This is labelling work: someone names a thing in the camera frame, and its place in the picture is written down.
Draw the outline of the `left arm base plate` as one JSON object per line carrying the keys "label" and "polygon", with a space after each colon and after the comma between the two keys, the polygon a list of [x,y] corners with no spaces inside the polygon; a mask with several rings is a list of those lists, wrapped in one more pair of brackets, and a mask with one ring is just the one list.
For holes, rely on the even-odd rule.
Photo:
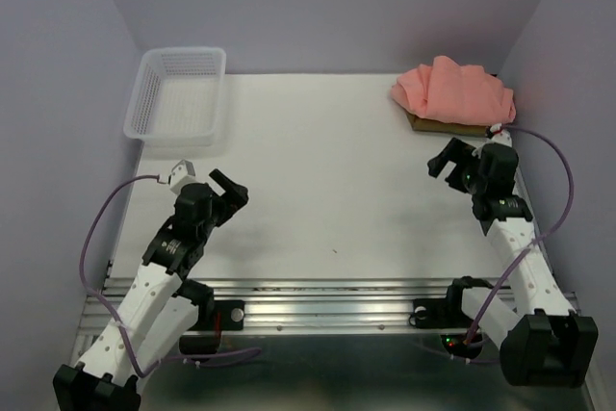
{"label": "left arm base plate", "polygon": [[213,299],[200,305],[196,323],[189,332],[241,331],[244,329],[245,301]]}

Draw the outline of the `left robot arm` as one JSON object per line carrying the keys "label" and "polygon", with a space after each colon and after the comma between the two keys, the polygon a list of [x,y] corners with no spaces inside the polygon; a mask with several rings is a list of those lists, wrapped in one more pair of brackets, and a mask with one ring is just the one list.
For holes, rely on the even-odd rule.
{"label": "left robot arm", "polygon": [[190,278],[212,232],[249,200],[247,187],[218,169],[211,171],[210,181],[221,190],[198,182],[189,163],[173,168],[167,178],[175,195],[173,212],[147,245],[119,305],[88,279],[81,280],[110,319],[74,365],[62,365],[55,373],[52,384],[59,409],[137,410],[140,381],[166,362],[224,367],[260,353],[258,347],[220,351],[229,312],[216,306],[211,287]]}

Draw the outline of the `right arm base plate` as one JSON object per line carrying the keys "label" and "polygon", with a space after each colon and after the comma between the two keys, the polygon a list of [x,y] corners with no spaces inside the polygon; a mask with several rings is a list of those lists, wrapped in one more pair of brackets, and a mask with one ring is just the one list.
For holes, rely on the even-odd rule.
{"label": "right arm base plate", "polygon": [[415,298],[408,322],[418,329],[454,328],[455,320],[451,317],[444,298]]}

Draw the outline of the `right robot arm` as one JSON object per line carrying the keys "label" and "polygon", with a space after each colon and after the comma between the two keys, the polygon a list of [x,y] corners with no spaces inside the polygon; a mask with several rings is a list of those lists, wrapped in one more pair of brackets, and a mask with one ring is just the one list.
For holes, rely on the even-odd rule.
{"label": "right robot arm", "polygon": [[483,338],[499,351],[500,369],[513,386],[577,388],[584,382],[599,337],[594,320],[577,313],[560,291],[540,248],[533,215],[518,194],[519,156],[506,133],[480,147],[458,138],[428,161],[438,177],[453,169],[448,186],[472,199],[475,219],[504,266],[494,283],[463,276],[441,299],[415,300],[418,328],[463,328],[465,338],[444,348],[476,360]]}

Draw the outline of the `tan brown skirt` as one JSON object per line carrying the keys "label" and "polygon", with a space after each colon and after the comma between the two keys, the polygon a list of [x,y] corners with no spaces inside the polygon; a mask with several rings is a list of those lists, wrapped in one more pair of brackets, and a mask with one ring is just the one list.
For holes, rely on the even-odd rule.
{"label": "tan brown skirt", "polygon": [[412,114],[407,114],[406,116],[411,128],[415,132],[440,133],[453,136],[484,138],[487,130],[485,126],[445,123],[437,120],[421,118]]}

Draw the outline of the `pink skirt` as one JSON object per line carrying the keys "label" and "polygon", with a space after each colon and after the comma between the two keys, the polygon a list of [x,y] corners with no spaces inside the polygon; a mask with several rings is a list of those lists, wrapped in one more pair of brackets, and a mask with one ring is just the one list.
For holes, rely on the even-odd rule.
{"label": "pink skirt", "polygon": [[458,64],[437,56],[401,75],[391,88],[407,113],[448,124],[492,126],[517,115],[514,91],[478,64]]}

